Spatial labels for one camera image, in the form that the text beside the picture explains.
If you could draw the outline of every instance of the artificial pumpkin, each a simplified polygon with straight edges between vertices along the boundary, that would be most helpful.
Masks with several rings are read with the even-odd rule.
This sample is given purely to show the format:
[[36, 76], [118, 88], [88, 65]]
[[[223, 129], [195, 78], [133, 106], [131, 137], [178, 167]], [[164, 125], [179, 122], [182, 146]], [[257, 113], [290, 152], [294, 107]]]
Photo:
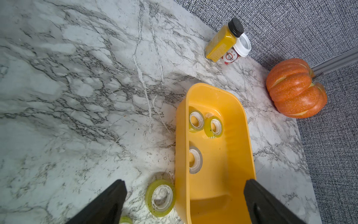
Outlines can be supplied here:
[[278, 63], [267, 76], [266, 88], [280, 113], [290, 118], [308, 118], [327, 103], [322, 84], [312, 82], [314, 73], [302, 59]]

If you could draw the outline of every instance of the bottle label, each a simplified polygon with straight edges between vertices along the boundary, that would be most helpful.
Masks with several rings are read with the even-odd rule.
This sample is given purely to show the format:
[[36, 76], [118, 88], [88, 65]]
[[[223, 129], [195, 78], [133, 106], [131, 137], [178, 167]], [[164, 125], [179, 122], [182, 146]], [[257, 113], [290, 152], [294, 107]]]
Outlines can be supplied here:
[[224, 61], [226, 65], [231, 64], [236, 59], [238, 59], [240, 55], [235, 51], [235, 49], [232, 47], [230, 48], [224, 56], [221, 57], [221, 59]]

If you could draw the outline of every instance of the textured gray wall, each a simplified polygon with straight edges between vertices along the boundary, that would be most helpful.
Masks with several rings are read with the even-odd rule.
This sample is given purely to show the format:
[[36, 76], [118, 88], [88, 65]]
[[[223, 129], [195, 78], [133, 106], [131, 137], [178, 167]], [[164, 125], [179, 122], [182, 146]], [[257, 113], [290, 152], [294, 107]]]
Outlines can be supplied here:
[[325, 74], [328, 103], [297, 119], [322, 223], [358, 223], [358, 62]]
[[265, 68], [290, 58], [310, 66], [358, 46], [357, 0], [174, 0], [214, 30], [236, 16], [249, 56]]

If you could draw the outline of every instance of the marble countertop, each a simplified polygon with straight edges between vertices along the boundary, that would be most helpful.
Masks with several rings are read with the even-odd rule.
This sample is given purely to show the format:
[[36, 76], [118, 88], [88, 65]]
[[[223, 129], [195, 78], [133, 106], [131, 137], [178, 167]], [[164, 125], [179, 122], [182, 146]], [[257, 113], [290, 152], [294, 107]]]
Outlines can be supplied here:
[[295, 119], [270, 100], [268, 71], [203, 56], [214, 32], [171, 0], [0, 3], [1, 223], [65, 223], [116, 179], [123, 215], [153, 217], [149, 183], [174, 177], [175, 111], [195, 83], [245, 108], [257, 180], [321, 223]]

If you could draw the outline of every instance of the yellow tray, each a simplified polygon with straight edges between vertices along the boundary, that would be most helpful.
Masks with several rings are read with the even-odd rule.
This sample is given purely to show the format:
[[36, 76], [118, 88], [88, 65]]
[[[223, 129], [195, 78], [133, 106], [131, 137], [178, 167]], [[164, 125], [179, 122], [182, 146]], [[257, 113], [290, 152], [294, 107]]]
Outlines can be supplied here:
[[[222, 135], [189, 131], [189, 113], [222, 122]], [[202, 167], [189, 173], [189, 149], [202, 154]], [[244, 198], [246, 180], [256, 179], [244, 108], [229, 92], [204, 83], [193, 85], [176, 111], [175, 208], [184, 223], [251, 223]]]

